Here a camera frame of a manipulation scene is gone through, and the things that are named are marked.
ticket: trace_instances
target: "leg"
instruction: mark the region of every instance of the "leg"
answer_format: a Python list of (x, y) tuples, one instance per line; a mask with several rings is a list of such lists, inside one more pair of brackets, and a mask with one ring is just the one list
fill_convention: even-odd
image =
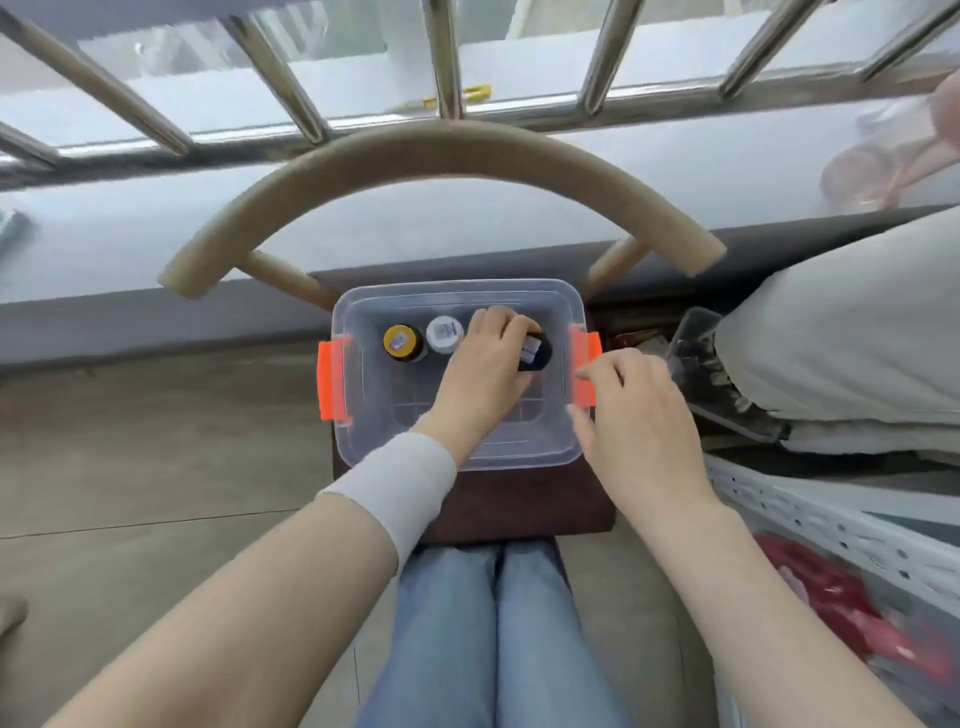
[(499, 548), (428, 548), (400, 575), (390, 661), (358, 728), (492, 728)]
[(500, 728), (628, 728), (584, 641), (552, 541), (509, 544), (497, 599)]

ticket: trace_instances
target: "gray floor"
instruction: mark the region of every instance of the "gray floor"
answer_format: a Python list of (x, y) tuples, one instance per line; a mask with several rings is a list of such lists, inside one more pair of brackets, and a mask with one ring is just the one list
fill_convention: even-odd
[[(0, 725), (34, 728), (154, 620), (331, 478), (313, 345), (0, 381)], [(711, 665), (638, 538), (561, 539), (588, 638), (644, 728), (716, 724)], [(386, 661), (393, 586), (304, 725), (349, 726)]]

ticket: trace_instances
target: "shoe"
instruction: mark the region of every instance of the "shoe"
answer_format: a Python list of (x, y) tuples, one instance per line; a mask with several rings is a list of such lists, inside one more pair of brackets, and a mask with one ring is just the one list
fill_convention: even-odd
[(27, 618), (27, 600), (20, 595), (0, 595), (0, 640)]

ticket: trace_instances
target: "stainless steel bar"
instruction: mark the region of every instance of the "stainless steel bar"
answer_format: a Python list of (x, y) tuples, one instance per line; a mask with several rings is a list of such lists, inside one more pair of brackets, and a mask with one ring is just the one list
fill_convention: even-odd
[[(563, 93), (477, 104), (468, 107), (467, 118), (511, 124), (534, 132), (570, 132), (923, 94), (936, 88), (954, 70), (955, 66), (942, 65), (894, 68), (874, 83), (864, 85), (857, 80), (859, 66), (842, 63), (767, 71), (730, 101), (720, 98), (717, 89), (723, 79), (714, 77), (614, 88), (607, 94), (603, 109), (593, 117), (586, 117), (578, 107), (576, 93)], [(430, 118), (392, 113), (330, 119), (328, 123), (334, 136), (339, 137), (397, 124), (424, 123)], [(53, 170), (0, 160), (0, 191), (276, 163), (314, 149), (294, 124), (199, 133), (194, 141), (195, 149), (186, 157), (174, 157), (154, 143), (138, 139), (63, 147)]]
[(280, 105), (290, 114), (311, 144), (330, 141), (332, 134), (310, 101), (290, 66), (276, 54), (270, 41), (252, 15), (226, 15), (221, 25), (236, 41), (253, 64), (253, 69), (270, 87)]
[(821, 0), (780, 0), (770, 17), (750, 38), (720, 84), (720, 96), (731, 99), (777, 54), (786, 41), (800, 30)]
[(0, 152), (21, 159), (29, 164), (41, 167), (54, 167), (60, 159), (60, 153), (51, 146), (27, 136), (19, 129), (0, 121)]
[(177, 155), (190, 151), (190, 135), (141, 99), (91, 58), (69, 48), (29, 20), (0, 8), (0, 34), (92, 96), (130, 125)]
[(955, 0), (932, 15), (907, 26), (867, 61), (860, 71), (861, 83), (866, 84), (888, 68), (903, 63), (957, 20), (960, 20), (960, 0)]
[(634, 34), (636, 19), (643, 10), (644, 0), (611, 0), (604, 15), (600, 35), (593, 46), (593, 56), (587, 77), (580, 89), (580, 106), (588, 116), (596, 116), (603, 107), (613, 77), (627, 52)]
[(450, 0), (423, 0), (430, 58), (437, 82), (437, 108), (442, 119), (464, 118), (463, 87), (460, 84), (460, 54)]

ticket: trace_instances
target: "orange latch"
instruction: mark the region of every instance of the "orange latch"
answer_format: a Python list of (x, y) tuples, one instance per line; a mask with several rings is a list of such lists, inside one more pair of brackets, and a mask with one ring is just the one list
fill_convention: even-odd
[(322, 420), (343, 422), (347, 419), (344, 404), (344, 346), (351, 337), (322, 341), (317, 347), (317, 400)]
[(570, 378), (573, 387), (573, 403), (585, 409), (592, 407), (596, 404), (593, 385), (588, 381), (578, 379), (574, 373), (580, 369), (580, 367), (593, 361), (593, 359), (603, 353), (600, 334), (596, 331), (585, 331), (576, 324), (571, 324), (570, 352), (570, 361), (572, 364)]

